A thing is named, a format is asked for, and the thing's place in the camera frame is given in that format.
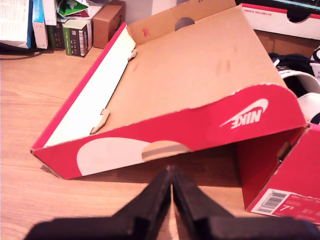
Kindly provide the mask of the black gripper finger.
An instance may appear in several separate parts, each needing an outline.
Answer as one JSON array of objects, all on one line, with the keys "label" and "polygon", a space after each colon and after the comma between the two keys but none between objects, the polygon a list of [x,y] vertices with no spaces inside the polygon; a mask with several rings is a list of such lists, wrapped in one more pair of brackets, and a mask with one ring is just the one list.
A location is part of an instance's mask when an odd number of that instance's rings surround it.
[{"label": "black gripper finger", "polygon": [[114,214],[115,240],[155,240],[171,204],[171,167]]},{"label": "black gripper finger", "polygon": [[215,240],[211,217],[233,215],[206,195],[179,167],[171,168],[173,200],[193,240]]}]

